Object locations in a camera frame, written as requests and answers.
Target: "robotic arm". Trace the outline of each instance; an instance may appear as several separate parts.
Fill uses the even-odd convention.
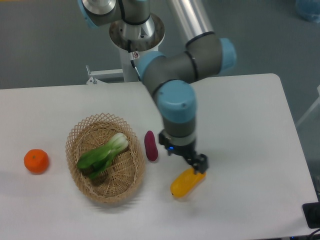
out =
[[[128,52],[143,53],[161,37],[163,26],[157,24],[156,17],[150,17],[148,0],[78,2],[89,26],[120,21],[113,31],[119,30],[117,45]],[[217,38],[201,0],[167,3],[179,25],[186,51],[174,57],[150,51],[132,66],[161,113],[164,129],[159,133],[159,143],[168,155],[182,156],[195,173],[203,174],[209,165],[207,156],[195,150],[197,101],[190,84],[233,67],[236,52],[228,39]]]

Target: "yellow squash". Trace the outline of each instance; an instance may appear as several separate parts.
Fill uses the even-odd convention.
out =
[[[206,172],[204,174],[197,173],[193,168],[185,170],[181,173],[171,184],[170,190],[174,197],[182,198],[184,197],[190,190],[192,190],[204,177],[206,176]]]

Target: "white table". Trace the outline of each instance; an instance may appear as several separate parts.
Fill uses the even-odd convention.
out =
[[[158,163],[146,163],[141,188],[118,206],[94,203],[78,190],[65,143],[75,124],[102,112],[127,120],[141,143],[148,130],[158,134],[161,118],[141,83],[0,90],[1,239],[250,240],[311,233],[302,204],[317,197],[280,79],[216,77],[193,86],[197,151],[210,164],[205,181],[185,200],[174,199],[170,185],[189,166],[158,145]],[[45,174],[25,169],[24,155],[34,148],[50,157]]]

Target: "black cable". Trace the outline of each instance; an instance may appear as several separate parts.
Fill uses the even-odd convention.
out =
[[[119,3],[119,7],[120,7],[120,12],[121,12],[121,18],[125,19],[126,18],[126,14],[125,14],[124,3],[122,2],[122,0],[119,0],[118,3]]]
[[[128,39],[127,43],[126,43],[126,47],[128,48],[128,53],[131,53],[131,44],[132,44],[132,41],[130,39]]]
[[[313,236],[317,233],[320,232],[320,228],[312,232],[309,236],[306,237],[306,240],[312,240]]]

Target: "metal bracket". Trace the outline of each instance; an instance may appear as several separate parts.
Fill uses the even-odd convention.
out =
[[[133,51],[130,55],[130,62],[132,67],[135,70],[136,75],[138,76],[139,81],[141,82],[141,78],[140,78],[140,73],[138,71],[137,65],[136,65],[136,60],[138,60],[140,58],[140,54],[139,51]]]
[[[87,84],[97,84],[98,81],[101,83],[104,83],[104,81],[100,81],[99,79],[108,80],[110,79],[110,82],[112,79],[115,78],[123,78],[124,73],[122,69],[113,69],[113,70],[103,70],[103,71],[90,71],[89,65],[85,66],[87,75],[89,80],[87,81]]]
[[[296,122],[295,128],[299,128],[303,125],[304,121],[308,118],[308,116],[316,109],[320,107],[320,85],[317,87],[319,92],[319,97],[314,101],[314,103],[308,108],[308,110],[302,115],[302,117]]]

